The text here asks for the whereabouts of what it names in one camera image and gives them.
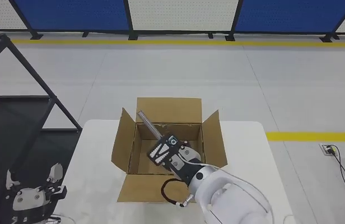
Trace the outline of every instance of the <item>blue panel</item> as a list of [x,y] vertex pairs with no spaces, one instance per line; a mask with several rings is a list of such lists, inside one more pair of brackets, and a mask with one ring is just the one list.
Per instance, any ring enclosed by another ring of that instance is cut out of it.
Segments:
[[33,29],[128,30],[123,0],[16,0]]
[[345,0],[244,0],[236,31],[330,32]]

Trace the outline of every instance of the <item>white floor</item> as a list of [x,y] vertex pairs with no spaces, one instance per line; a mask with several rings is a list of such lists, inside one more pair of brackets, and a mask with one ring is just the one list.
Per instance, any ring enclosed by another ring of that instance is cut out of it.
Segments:
[[[254,120],[266,131],[345,132],[345,49],[245,46],[19,45],[84,124],[134,117],[137,97],[200,97],[203,116]],[[24,67],[0,55],[0,95],[43,94]],[[71,127],[56,108],[46,127]],[[318,142],[271,142],[294,214],[304,224],[345,223],[345,186]],[[345,166],[345,143],[337,143]]]

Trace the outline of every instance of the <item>yellow tape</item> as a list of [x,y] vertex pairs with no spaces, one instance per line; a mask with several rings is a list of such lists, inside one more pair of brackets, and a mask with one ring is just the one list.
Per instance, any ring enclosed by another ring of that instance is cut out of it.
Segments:
[[217,41],[217,40],[12,40],[15,44],[67,44],[67,45],[205,45],[205,46],[289,46],[316,48],[345,48],[345,43],[322,42],[270,42],[270,41]]
[[271,142],[345,142],[345,132],[266,132]]

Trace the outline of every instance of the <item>power outlet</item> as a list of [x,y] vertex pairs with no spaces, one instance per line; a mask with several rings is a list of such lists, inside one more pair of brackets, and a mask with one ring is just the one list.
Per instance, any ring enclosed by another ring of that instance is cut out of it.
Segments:
[[330,144],[322,144],[321,143],[321,144],[319,144],[319,147],[325,156],[333,156],[331,153],[328,152],[329,149],[332,149],[334,152],[336,152],[335,148]]

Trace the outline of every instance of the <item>cardboard box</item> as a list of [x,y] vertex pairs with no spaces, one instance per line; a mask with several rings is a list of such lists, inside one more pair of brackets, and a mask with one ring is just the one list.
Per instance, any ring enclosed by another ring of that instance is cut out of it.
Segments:
[[[162,134],[170,132],[189,141],[203,162],[227,165],[218,111],[202,122],[201,99],[138,98],[137,112],[140,110]],[[118,202],[165,202],[161,186],[174,176],[147,157],[156,141],[140,118],[135,122],[123,108],[111,154],[111,161],[127,173]],[[165,192],[177,201],[189,194],[187,186],[178,182],[169,183]]]

